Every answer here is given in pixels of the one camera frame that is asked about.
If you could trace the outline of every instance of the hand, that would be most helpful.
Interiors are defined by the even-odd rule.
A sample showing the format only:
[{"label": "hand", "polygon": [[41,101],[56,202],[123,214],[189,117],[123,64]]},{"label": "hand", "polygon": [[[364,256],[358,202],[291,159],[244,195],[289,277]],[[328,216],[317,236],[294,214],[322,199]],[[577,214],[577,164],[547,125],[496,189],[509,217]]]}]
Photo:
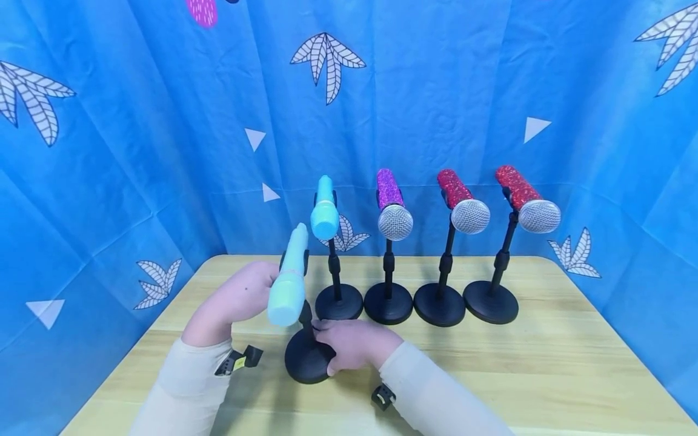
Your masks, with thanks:
[{"label": "hand", "polygon": [[278,275],[277,264],[251,262],[243,266],[194,312],[182,341],[193,347],[207,347],[229,339],[232,323],[264,312],[269,290]]},{"label": "hand", "polygon": [[313,320],[313,332],[318,342],[328,344],[337,353],[327,367],[330,377],[369,364],[380,369],[403,342],[393,330],[362,320]]}]

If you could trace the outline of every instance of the microphone stand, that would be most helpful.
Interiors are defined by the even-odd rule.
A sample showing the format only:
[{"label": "microphone stand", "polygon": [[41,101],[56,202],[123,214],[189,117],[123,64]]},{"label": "microphone stand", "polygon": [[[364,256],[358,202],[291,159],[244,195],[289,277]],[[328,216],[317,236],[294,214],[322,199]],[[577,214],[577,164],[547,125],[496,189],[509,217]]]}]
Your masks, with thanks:
[{"label": "microphone stand", "polygon": [[427,283],[415,293],[415,311],[424,321],[437,327],[451,327],[463,321],[466,316],[466,302],[461,294],[446,285],[448,275],[453,267],[453,239],[456,236],[456,227],[448,220],[448,236],[446,249],[441,255],[438,270],[440,272],[438,283]]},{"label": "microphone stand", "polygon": [[[376,201],[378,201],[378,191],[376,191]],[[383,325],[400,324],[412,315],[412,295],[404,286],[392,281],[392,274],[395,271],[392,243],[390,239],[385,239],[383,255],[385,281],[371,286],[364,296],[366,314],[373,321]]]},{"label": "microphone stand", "polygon": [[491,281],[479,280],[466,286],[463,299],[468,310],[482,321],[490,324],[509,324],[519,314],[519,302],[506,287],[501,285],[502,276],[509,266],[509,247],[512,244],[514,231],[519,224],[519,212],[511,201],[511,190],[502,189],[512,212],[509,214],[509,225],[504,236],[504,244],[494,259],[494,274]]},{"label": "microphone stand", "polygon": [[[304,276],[308,273],[309,254],[310,251],[305,250]],[[283,252],[279,265],[283,264],[283,257],[285,255],[286,251]],[[328,378],[327,366],[329,365],[329,361],[336,356],[336,352],[332,347],[315,340],[313,325],[311,323],[312,320],[313,313],[310,309],[310,304],[308,300],[305,300],[303,302],[303,309],[298,317],[301,330],[296,332],[291,340],[288,341],[283,357],[288,374],[296,382],[302,384],[315,384],[326,380]]]},{"label": "microphone stand", "polygon": [[[337,193],[332,191],[334,206],[337,207]],[[318,201],[315,194],[313,205]],[[334,237],[328,242],[327,264],[332,275],[332,285],[323,289],[315,299],[315,314],[320,320],[355,320],[364,310],[364,298],[358,289],[339,280],[339,256],[334,247]]]}]

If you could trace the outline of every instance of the sleeve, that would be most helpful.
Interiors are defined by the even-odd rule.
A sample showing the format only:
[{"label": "sleeve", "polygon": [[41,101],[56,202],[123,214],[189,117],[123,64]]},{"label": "sleeve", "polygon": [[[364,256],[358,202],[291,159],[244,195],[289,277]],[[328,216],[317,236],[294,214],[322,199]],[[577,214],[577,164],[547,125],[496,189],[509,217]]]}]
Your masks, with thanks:
[{"label": "sleeve", "polygon": [[209,436],[230,383],[215,372],[231,350],[230,340],[199,348],[177,339],[129,435]]},{"label": "sleeve", "polygon": [[514,436],[494,412],[410,343],[402,343],[379,372],[395,394],[395,409],[424,436]]}]

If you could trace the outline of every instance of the round black base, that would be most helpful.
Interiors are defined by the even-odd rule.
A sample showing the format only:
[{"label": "round black base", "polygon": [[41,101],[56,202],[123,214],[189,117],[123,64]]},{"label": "round black base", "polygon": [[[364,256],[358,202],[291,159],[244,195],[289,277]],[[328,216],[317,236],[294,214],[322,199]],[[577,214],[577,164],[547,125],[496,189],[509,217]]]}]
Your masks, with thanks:
[{"label": "round black base", "polygon": [[315,340],[312,334],[301,330],[288,341],[283,360],[286,371],[296,382],[315,384],[326,380],[327,365],[336,353],[327,344]]},{"label": "round black base", "polygon": [[322,290],[315,299],[315,316],[319,320],[355,320],[364,310],[364,297],[352,285],[341,284],[341,300],[334,299],[334,286]]},{"label": "round black base", "polygon": [[392,284],[392,298],[385,298],[385,283],[371,286],[364,296],[364,310],[373,321],[391,326],[412,315],[412,295],[404,286]]},{"label": "round black base", "polygon": [[463,291],[463,299],[468,310],[482,321],[490,324],[509,324],[519,314],[517,298],[505,287],[489,294],[490,282],[479,280],[472,282]]},{"label": "round black base", "polygon": [[429,283],[415,293],[415,312],[424,321],[437,327],[452,327],[466,316],[466,302],[450,286],[444,287],[441,298],[436,298],[438,283]]}]

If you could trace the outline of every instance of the microphone grille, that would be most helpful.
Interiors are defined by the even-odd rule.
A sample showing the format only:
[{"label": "microphone grille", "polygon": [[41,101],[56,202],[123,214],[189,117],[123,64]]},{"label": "microphone grille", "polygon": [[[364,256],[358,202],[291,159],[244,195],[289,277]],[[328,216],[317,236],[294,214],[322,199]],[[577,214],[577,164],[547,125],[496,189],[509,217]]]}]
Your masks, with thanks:
[{"label": "microphone grille", "polygon": [[414,220],[410,212],[399,204],[391,204],[378,216],[378,229],[386,239],[402,241],[412,232]]},{"label": "microphone grille", "polygon": [[548,200],[531,200],[519,210],[519,223],[531,233],[550,233],[560,225],[562,213]]},{"label": "microphone grille", "polygon": [[463,200],[451,211],[451,224],[465,234],[480,233],[489,224],[489,207],[479,200]]}]

